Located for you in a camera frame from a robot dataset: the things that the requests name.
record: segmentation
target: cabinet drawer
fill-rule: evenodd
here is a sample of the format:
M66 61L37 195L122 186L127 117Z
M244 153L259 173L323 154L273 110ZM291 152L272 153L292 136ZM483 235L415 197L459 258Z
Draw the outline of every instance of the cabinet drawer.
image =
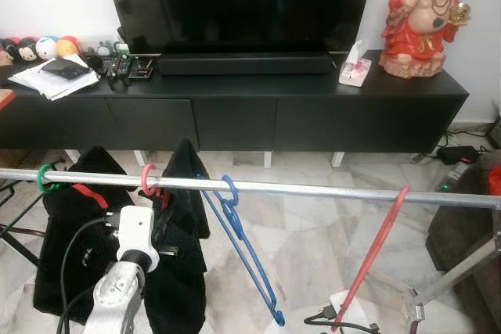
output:
M0 112L0 148L114 147L120 135L102 98L17 97Z
M276 99L195 99L202 150L273 150Z
M279 99L275 150L425 153L459 107L454 98Z
M173 150L187 138L198 149L189 99L107 99L123 143L121 149Z

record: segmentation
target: blue hanger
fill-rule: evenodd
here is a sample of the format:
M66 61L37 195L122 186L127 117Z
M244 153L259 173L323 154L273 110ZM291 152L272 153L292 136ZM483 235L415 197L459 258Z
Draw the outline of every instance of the blue hanger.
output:
M225 214L226 218L228 219L228 222L231 224L233 231L236 234L236 237L238 238L238 240L243 241L243 243L247 247L247 250L249 251L250 255L252 256L252 260L254 260L254 264L256 265L256 268L259 271L259 275L261 276L261 279L265 283L265 287L268 290L268 294L266 293L265 289L261 285L257 275L254 273L254 270L252 270L251 265L249 264L249 261L247 260L247 258L243 254L242 250L240 249L240 247L238 245L238 242L233 237L231 231L229 230L228 226L224 222L221 214L216 209L216 206L212 202L208 193L206 191L202 191L202 193L204 194L204 197L207 200L207 202L209 203L209 205L211 205L211 208L214 211L214 214L216 214L216 217L218 218L219 222L221 223L221 226L225 229L226 235L228 235L229 239L231 240L233 246L236 249L236 252L238 253L240 258L242 259L242 262L245 265L245 268L249 272L250 276L252 277L252 280L254 281L256 287L258 287L259 293L261 294L263 300L265 301L266 306L268 307L269 311L272 313L272 316L275 319L276 323L279 324L280 326L284 326L285 325L285 318L283 317L282 311L275 310L276 297L275 297L275 293L273 292L273 288L269 283L269 280L268 280L268 277L266 276L265 270L261 266L261 262L259 262L258 256L254 252L254 248L252 248L252 245L249 242L249 239L245 236L245 232L243 232L242 223L240 222L240 218L238 216L238 213L235 210L235 206L238 205L238 192L235 188L235 185L233 184L232 179L228 175L223 176L222 180L224 180L224 181L226 181L226 183L228 183L229 188L231 190L231 193L233 195L233 198L225 199L217 191L214 191L214 194L218 198L219 202L221 203L222 212Z

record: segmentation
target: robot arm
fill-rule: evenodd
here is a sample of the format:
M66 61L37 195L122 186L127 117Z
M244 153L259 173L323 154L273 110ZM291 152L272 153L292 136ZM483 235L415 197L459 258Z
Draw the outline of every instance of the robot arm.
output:
M130 334L141 303L145 273L155 270L158 252L151 245L153 210L127 206L121 210L118 262L94 288L94 307L84 334Z

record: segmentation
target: marble floor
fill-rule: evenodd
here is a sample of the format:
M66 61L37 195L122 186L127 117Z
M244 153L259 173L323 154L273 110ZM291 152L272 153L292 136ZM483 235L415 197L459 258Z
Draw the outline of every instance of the marble floor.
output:
M46 153L54 160L61 151ZM132 152L111 152L129 174L141 167ZM169 152L150 153L150 161L160 174L170 158ZM237 181L269 181L291 184L328 185L400 189L410 184L414 191L430 191L450 167L425 158L418 163L409 154L346 154L340 168L330 166L332 153L273 153L272 168L262 167L262 153L201 152L212 178L228 174ZM30 165L28 158L25 167ZM0 222L15 217L38 193L35 184L20 183L16 195L0 210ZM133 193L138 205L149 201ZM389 210L390 203L356 199L241 193L237 207L248 238L267 271L276 291L278 308L287 325L279 328L264 305L251 278L230 241L207 205L211 237L202 240L207 263L207 309L203 333L319 334L328 328L307 326L303 319L330 302L330 296L346 291L358 270L373 237ZM439 278L424 246L427 227L437 207L404 204L373 269L362 284L358 304L371 311L381 332L402 334L402 290L420 290ZM44 231L47 215L41 203L18 224L22 228ZM15 235L38 254L41 238ZM37 312L31 304L35 267L0 242L0 334L54 333L57 318ZM462 312L452 292L447 292L425 307L426 320L419 332L468 334L473 323ZM74 325L73 332L81 327ZM136 319L136 332L151 332L144 312Z

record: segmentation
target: sofa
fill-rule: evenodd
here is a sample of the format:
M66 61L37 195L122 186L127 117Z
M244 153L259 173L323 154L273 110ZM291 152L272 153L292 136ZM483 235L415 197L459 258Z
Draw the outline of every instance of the sofa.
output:
M500 150L482 154L451 192L490 194L488 173L499 164ZM443 206L430 224L426 246L437 270L449 271L492 235L492 210ZM478 333L501 332L501 256L479 265L453 288Z

